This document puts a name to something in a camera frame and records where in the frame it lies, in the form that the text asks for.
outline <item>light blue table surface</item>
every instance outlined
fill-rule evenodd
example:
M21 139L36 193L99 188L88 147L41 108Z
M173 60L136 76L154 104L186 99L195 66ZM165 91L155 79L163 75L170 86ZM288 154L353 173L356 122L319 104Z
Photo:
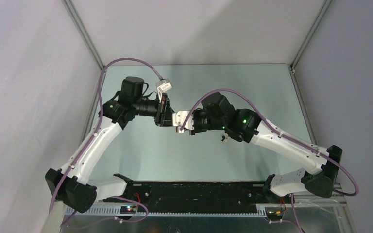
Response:
M168 96L174 111L189 110L211 90L231 88L246 95L275 125L310 141L285 64L155 68L173 85ZM102 98L108 100L120 90L126 76L143 78L150 85L147 93L155 90L158 81L146 66L110 67ZM235 108L251 108L234 94L223 94ZM253 144L233 140L223 143L222 134L211 131L189 136L188 133L175 133L173 127L155 126L152 117L136 116L110 144L91 178L107 178L120 173L139 181L263 181L270 174L284 174L300 168L291 160Z

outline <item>gray wall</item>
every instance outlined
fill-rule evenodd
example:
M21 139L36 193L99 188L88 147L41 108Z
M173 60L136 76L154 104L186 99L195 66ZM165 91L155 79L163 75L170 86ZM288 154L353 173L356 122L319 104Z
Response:
M334 1L296 67L319 143L344 149L360 187L348 198L360 233L373 232L373 1ZM352 191L340 174L345 191Z
M0 233L39 232L99 69L60 0L0 0Z

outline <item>white tabletop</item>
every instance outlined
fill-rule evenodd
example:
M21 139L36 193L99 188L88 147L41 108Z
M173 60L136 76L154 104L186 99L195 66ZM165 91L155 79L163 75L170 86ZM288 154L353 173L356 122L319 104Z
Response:
M174 111L189 110L211 90L231 88L246 95L275 125L310 141L285 64L155 68L173 85L168 97ZM143 78L150 85L147 93L155 91L158 78L148 67L110 67L102 98L108 100L120 90L126 76ZM235 108L251 108L234 94L223 94ZM91 178L107 178L120 173L138 181L263 181L270 174L284 174L300 168L300 165L260 146L234 140L223 143L222 134L221 131L195 136L178 134L173 127L155 126L152 117L136 116L110 144Z

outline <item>white wall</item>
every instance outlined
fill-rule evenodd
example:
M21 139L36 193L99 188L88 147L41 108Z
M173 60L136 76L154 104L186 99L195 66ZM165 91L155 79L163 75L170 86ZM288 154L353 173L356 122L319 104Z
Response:
M343 148L341 163L359 184L347 199L356 228L373 233L373 1L334 1L296 76L318 141Z
M289 64L323 0L73 2L104 63L172 65Z
M0 233L39 232L98 73L60 0L0 0Z

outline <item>robotic arm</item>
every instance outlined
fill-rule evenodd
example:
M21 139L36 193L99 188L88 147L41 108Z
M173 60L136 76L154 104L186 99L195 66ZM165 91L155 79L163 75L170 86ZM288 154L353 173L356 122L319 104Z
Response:
M121 90L103 105L103 116L100 116L102 123L98 132L94 133L95 128L93 128L77 152L59 170L49 169L45 178L52 193L64 173L69 170L60 186L57 200L83 213L96 201L124 193L127 182L120 177L92 181L89 176L108 145L136 115L153 117L157 126L175 127L177 133L188 130L190 135L195 135L208 130L223 130L236 141L269 148L299 163L302 166L300 170L268 177L263 191L269 196L282 197L302 191L309 191L326 198L331 196L338 168L319 156L319 153L315 154L282 138L284 133L287 136L289 134L268 121L281 132L280 135L273 133L256 112L249 109L235 109L224 95L217 92L201 102L203 108L194 110L193 117L187 120L185 128L181 130L181 125L190 111L172 110L169 98L164 93L165 90L160 89L160 87L168 88L170 83L162 83L158 86L155 100L143 96L144 84L144 80L138 77L127 77L123 80ZM74 159L92 136L94 139L73 165ZM304 143L339 162L341 148L331 146L326 149Z

